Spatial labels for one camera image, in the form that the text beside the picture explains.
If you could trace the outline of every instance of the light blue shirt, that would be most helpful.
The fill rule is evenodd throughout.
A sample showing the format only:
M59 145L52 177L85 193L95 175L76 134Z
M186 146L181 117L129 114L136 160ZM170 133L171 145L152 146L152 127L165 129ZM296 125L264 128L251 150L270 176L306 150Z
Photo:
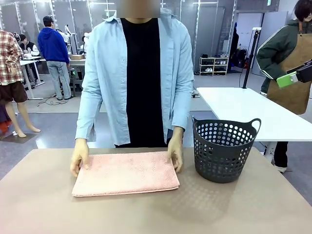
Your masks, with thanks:
M167 9L161 9L158 25L161 108L166 142L168 129L186 128L194 75L191 40L186 27ZM104 101L114 144L130 143L126 112L127 43L121 20L116 15L96 26L89 37L82 87L76 139L96 140L94 123ZM147 133L153 131L153 123L142 128L146 128Z

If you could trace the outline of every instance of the mannequin leg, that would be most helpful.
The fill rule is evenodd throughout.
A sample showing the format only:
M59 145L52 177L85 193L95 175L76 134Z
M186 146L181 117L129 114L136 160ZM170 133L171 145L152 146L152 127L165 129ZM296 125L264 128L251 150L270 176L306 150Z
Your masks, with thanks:
M24 102L18 103L18 110L19 110L21 116L23 117L23 119L25 120L27 128L29 128L30 130L34 131L35 133L41 132L40 129L35 128L33 126L33 124L31 123Z
M15 128L15 131L19 135L19 137L21 137L21 138L26 137L26 135L23 133L23 131L19 127L19 123L18 123L18 120L16 119L15 111L13 109L13 105L12 105L11 101L9 101L5 104L5 109L6 109L6 112L8 113L8 116L10 117L10 119L13 123L13 126Z

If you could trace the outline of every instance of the sneaker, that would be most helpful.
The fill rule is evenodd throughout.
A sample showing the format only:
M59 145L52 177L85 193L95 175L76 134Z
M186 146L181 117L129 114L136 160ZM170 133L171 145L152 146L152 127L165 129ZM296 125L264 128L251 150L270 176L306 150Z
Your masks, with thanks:
M280 173L284 173L287 170L287 167L278 167L274 166Z
M64 100L72 99L74 96L70 96L69 98L64 98Z

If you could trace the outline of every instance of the brown apron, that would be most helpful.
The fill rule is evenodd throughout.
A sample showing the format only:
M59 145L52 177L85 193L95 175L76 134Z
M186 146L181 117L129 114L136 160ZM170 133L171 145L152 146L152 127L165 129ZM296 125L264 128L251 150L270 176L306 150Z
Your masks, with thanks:
M303 65L311 59L312 34L299 34L296 48L280 63L280 66L286 72ZM307 83L297 82L293 85L279 88L276 81L271 80L267 98L289 111L301 115L307 110L310 88L311 81Z

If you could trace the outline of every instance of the hand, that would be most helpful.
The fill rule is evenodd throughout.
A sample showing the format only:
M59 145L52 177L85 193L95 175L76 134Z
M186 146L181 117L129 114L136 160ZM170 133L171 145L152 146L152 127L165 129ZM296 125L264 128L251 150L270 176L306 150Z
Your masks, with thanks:
M80 163L84 164L85 168L89 168L89 147L87 145L87 140L78 138L76 139L76 144L74 148L74 153L72 156L72 162L70 164L70 171L77 177L80 170Z
M15 67L9 67L9 71L10 71L11 75L16 76L17 72L16 72Z
M173 136L168 144L168 157L172 160L175 172L180 173L183 166L182 149L183 129L175 127Z

